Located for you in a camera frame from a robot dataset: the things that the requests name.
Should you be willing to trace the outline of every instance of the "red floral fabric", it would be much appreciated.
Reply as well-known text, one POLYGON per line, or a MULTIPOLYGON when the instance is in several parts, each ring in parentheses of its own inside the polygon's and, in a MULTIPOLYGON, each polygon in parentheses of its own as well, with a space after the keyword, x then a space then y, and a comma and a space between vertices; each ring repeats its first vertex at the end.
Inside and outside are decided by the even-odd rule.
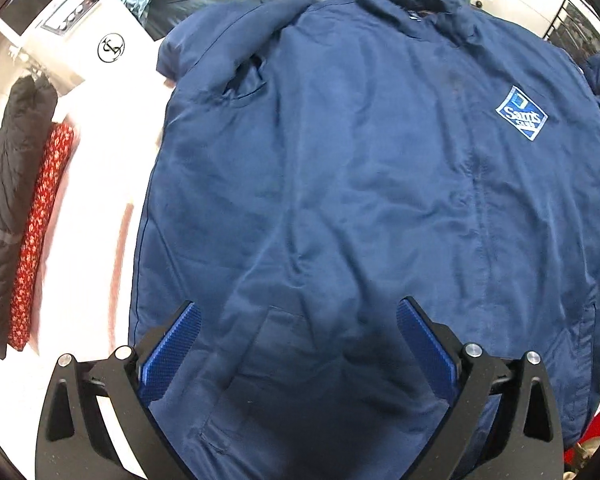
POLYGON ((33 200, 20 247, 20 260, 11 293, 11 329, 8 343, 22 351, 29 341, 31 303, 46 228, 54 207, 58 184, 74 143, 74 131, 67 124, 54 124, 46 140, 33 200))

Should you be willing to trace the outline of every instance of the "sam's club logo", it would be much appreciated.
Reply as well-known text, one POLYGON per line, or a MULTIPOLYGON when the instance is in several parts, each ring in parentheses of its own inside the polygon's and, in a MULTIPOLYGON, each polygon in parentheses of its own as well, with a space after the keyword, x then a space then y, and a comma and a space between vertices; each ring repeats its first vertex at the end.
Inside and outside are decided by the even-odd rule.
POLYGON ((496 111, 529 140, 534 140, 538 136, 549 118, 542 108, 515 86, 496 111))

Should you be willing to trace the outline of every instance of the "navy blue jacket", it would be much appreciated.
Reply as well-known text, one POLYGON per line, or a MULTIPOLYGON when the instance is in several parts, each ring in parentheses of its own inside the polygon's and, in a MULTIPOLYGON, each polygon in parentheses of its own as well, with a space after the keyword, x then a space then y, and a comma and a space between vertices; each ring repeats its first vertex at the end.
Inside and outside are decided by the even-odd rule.
POLYGON ((130 341, 201 307, 151 406, 199 478, 400 478, 447 407, 396 327, 406 295, 492 355, 539 352, 580 436, 600 107, 564 51, 461 0, 280 0, 196 13, 158 69, 177 86, 130 341))

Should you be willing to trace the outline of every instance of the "jacket pocket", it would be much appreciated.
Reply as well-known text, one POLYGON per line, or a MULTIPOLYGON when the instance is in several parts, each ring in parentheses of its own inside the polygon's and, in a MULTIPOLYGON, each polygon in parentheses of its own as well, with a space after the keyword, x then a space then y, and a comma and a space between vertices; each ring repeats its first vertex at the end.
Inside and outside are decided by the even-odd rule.
POLYGON ((235 77, 224 88, 222 98, 234 106, 245 106, 251 102, 266 84, 260 73, 264 64, 265 61, 259 55, 253 54, 238 67, 235 77))
POLYGON ((200 437, 219 452, 226 452, 258 405, 267 383, 276 377, 290 355, 299 349, 296 327, 304 318, 270 307, 242 364, 221 394, 200 437))
POLYGON ((575 442, 587 424, 589 395, 591 392, 593 366, 593 334, 596 323, 596 305, 589 303, 582 313, 575 332, 575 359, 570 377, 573 384, 567 384, 570 393, 565 399, 562 418, 563 439, 567 444, 575 442))

